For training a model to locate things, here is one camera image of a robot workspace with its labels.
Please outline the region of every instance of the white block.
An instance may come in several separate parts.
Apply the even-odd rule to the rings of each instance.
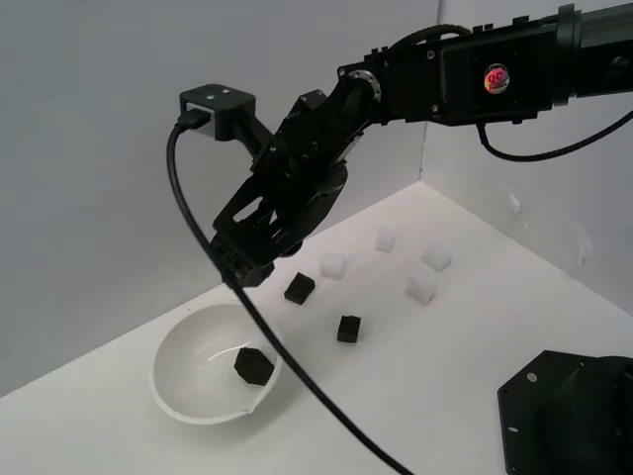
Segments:
[[[340,280],[345,275],[347,256],[345,254],[326,254],[320,260],[320,275]]]
[[[391,252],[396,247],[396,233],[391,228],[380,228],[376,236],[376,250]]]
[[[435,272],[441,272],[453,261],[450,252],[438,240],[433,240],[426,247],[419,260],[430,265]]]
[[[437,293],[437,273],[420,264],[408,277],[405,292],[420,304],[428,304]]]

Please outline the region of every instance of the white table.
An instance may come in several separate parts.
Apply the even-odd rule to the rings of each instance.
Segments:
[[[373,251],[380,225],[398,233],[392,254]],[[454,262],[422,307],[403,289],[430,238]],[[342,281],[318,276],[325,251],[350,253]],[[317,281],[303,307],[282,295],[298,270]],[[287,368],[242,420],[191,427],[160,412],[147,386],[157,345],[227,293],[0,399],[0,473],[391,473]],[[311,238],[251,294],[323,389],[416,474],[503,474],[497,388],[543,349],[633,357],[633,318],[421,183]],[[363,317],[356,345],[335,341],[343,314]]]

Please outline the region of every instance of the cable wire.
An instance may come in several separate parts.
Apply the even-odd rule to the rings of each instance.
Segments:
[[[591,137],[587,137],[586,139],[573,143],[568,146],[564,146],[563,148],[558,148],[556,150],[548,151],[545,153],[536,153],[533,155],[512,155],[510,153],[505,153],[503,151],[497,150],[494,148],[489,139],[488,134],[486,134],[486,124],[477,124],[477,132],[479,133],[479,140],[484,146],[484,148],[490,152],[492,155],[497,158],[501,158],[507,161],[514,161],[519,163],[533,163],[535,161],[543,161],[549,160],[550,158],[556,158],[557,156],[563,156],[568,153],[572,153],[573,151],[580,150],[592,143],[596,143],[600,139],[604,139],[609,134],[617,131],[620,127],[630,122],[633,119],[633,111],[629,112],[627,115],[622,117],[619,121],[614,122],[606,129],[598,132],[597,134],[593,134]]]
[[[306,385],[306,387],[315,395],[315,397],[332,413],[332,415],[341,422],[347,430],[349,430],[356,439],[362,443],[367,449],[369,449],[380,460],[385,462],[397,473],[402,475],[413,475],[411,471],[406,469],[400,464],[398,460],[389,455],[383,450],[376,442],[369,438],[354,422],[352,422],[343,411],[341,411],[336,404],[329,399],[329,397],[322,391],[318,384],[308,375],[304,368],[297,362],[293,355],[286,349],[284,344],[270,329],[264,318],[261,316],[255,305],[248,298],[244,289],[241,287],[235,276],[228,269],[225,268],[221,259],[217,258],[209,245],[209,241],[205,237],[204,232],[193,217],[187,200],[180,187],[180,181],[178,179],[178,173],[176,170],[176,143],[178,138],[187,130],[182,124],[186,121],[179,119],[178,124],[174,126],[174,129],[169,135],[167,142],[167,171],[169,174],[169,182],[171,189],[174,193],[178,208],[182,213],[185,222],[189,226],[189,229],[193,233],[194,237],[205,251],[205,254],[209,257],[211,262],[220,272],[223,281],[227,287],[232,290],[239,302],[244,306],[246,311],[250,314],[252,320],[259,327],[264,336],[268,339],[275,351],[279,353],[282,359],[288,364],[288,366],[294,371],[297,377]]]
[[[470,33],[471,31],[468,28],[460,27],[458,25],[433,25],[432,27],[413,32],[398,40],[387,50],[387,55],[402,51],[405,48],[414,47],[421,42],[439,40],[444,35],[452,34],[463,36],[469,35]]]

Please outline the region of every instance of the white backdrop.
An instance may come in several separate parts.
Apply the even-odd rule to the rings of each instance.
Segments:
[[[465,26],[555,14],[562,0],[445,0],[440,22]],[[584,11],[625,3],[582,0]],[[523,125],[488,126],[491,143],[536,153],[575,143],[633,109],[633,94],[571,100]],[[422,180],[633,313],[633,125],[571,155],[507,163],[489,155],[475,127],[430,125]],[[516,201],[520,205],[515,213]]]
[[[275,129],[341,64],[435,23],[437,0],[0,3],[0,396],[218,283],[170,194],[182,90],[254,93]],[[418,179],[423,126],[349,156],[327,224]],[[186,137],[183,186],[207,229],[246,178],[238,143]]]

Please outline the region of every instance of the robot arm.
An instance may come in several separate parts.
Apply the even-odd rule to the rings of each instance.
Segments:
[[[211,250],[241,285],[257,286],[325,218],[347,179],[345,155],[369,126],[519,124],[573,96],[633,90],[632,55],[633,4],[585,14],[568,5],[498,29],[431,27],[374,49],[338,68],[329,96],[301,96],[274,135],[250,94],[217,84],[184,92],[182,112],[211,113],[201,132],[238,140],[253,157],[252,175],[214,221]]]

